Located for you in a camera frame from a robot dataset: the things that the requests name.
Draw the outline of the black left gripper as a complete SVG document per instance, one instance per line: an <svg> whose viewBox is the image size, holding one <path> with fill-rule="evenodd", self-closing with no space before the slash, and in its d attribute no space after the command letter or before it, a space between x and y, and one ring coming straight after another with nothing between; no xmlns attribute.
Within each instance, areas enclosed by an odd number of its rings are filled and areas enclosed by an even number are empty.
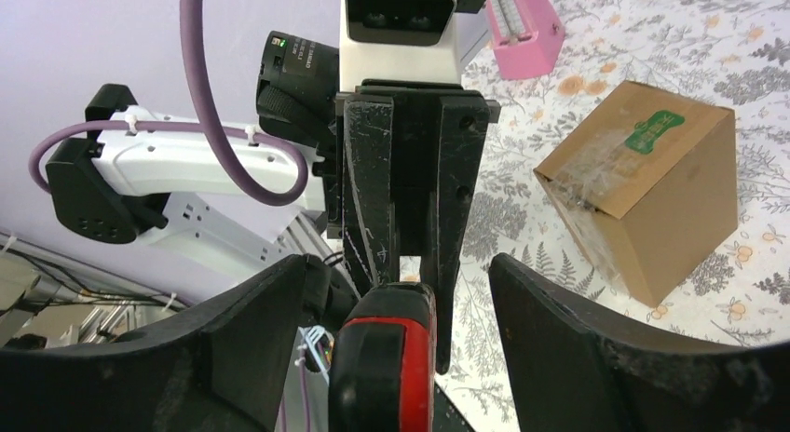
<svg viewBox="0 0 790 432"><path fill-rule="evenodd" d="M416 114L437 101L440 119L429 190L429 252L422 259L420 276L435 294L436 372L446 374L460 252L487 124L498 122L500 104L460 84L363 79L353 91L336 94L334 115L344 116L345 160L355 206L352 220L361 230L362 259L375 287L398 280L400 273L391 194L394 103Z"/></svg>

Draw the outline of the red black utility knife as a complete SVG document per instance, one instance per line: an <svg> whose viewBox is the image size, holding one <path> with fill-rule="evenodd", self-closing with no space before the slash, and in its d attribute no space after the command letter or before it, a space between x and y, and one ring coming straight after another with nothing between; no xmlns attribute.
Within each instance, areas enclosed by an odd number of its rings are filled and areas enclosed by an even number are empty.
<svg viewBox="0 0 790 432"><path fill-rule="evenodd" d="M428 286L398 282L367 292L335 337L329 430L430 432L435 348L435 301Z"/></svg>

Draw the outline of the brown cardboard express box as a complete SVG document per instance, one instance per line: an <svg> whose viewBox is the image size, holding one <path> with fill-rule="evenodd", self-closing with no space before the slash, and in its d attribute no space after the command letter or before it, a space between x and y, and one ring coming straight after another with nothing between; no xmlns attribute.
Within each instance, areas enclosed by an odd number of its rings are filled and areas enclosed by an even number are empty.
<svg viewBox="0 0 790 432"><path fill-rule="evenodd" d="M619 84L535 169L584 257L656 306L737 228L733 110Z"/></svg>

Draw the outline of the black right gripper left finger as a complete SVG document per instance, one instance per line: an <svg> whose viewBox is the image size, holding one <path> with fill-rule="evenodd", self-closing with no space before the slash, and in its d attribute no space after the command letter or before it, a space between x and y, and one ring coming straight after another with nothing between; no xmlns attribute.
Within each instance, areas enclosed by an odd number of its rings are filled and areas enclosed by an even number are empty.
<svg viewBox="0 0 790 432"><path fill-rule="evenodd" d="M292 255L107 344L1 352L5 431L271 431L299 328L339 327L345 280Z"/></svg>

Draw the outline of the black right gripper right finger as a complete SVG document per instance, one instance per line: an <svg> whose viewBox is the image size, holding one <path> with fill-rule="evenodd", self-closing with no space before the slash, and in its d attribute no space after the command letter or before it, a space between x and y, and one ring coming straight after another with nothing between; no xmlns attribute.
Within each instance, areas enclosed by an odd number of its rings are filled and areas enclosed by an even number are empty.
<svg viewBox="0 0 790 432"><path fill-rule="evenodd" d="M789 346L648 326L508 254L489 282L523 431L785 431Z"/></svg>

